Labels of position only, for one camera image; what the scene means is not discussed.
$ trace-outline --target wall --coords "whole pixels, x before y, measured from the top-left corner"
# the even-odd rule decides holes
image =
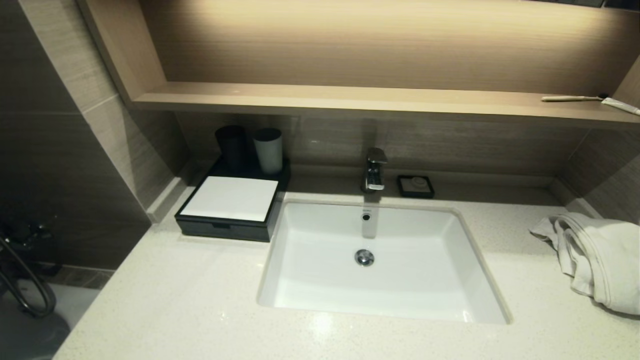
[[[614,98],[640,106],[640,58]],[[560,178],[603,217],[640,224],[640,131],[592,130]]]
[[[58,253],[38,259],[117,267],[149,219],[16,1],[0,0],[0,47],[0,221],[48,225]]]
[[[637,14],[521,0],[141,0],[168,81],[612,94]]]
[[[148,209],[189,158],[175,116],[124,106],[74,0],[20,3],[91,130]]]
[[[215,130],[227,124],[249,132],[283,131],[295,164],[361,167],[365,151],[380,146],[399,169],[555,176],[587,130],[523,124],[375,119],[311,119],[215,113],[178,113],[193,156],[214,159]]]

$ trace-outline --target sink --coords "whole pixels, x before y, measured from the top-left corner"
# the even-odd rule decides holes
[[[272,242],[262,306],[507,323],[453,210],[288,202]],[[356,261],[359,250],[374,256],[369,266]]]

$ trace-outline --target faucet handle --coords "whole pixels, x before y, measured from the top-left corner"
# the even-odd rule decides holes
[[[385,155],[385,152],[380,148],[370,147],[369,150],[367,150],[367,161],[376,164],[386,164],[387,155]]]

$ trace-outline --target black cup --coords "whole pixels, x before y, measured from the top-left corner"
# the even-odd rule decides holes
[[[216,130],[216,139],[220,145],[222,158],[231,171],[242,171],[248,162],[244,128],[238,125],[221,127]]]

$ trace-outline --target chrome faucet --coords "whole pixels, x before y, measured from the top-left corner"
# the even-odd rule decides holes
[[[384,190],[382,165],[387,163],[387,156],[382,149],[371,147],[367,150],[367,163],[362,177],[361,189],[364,193]]]

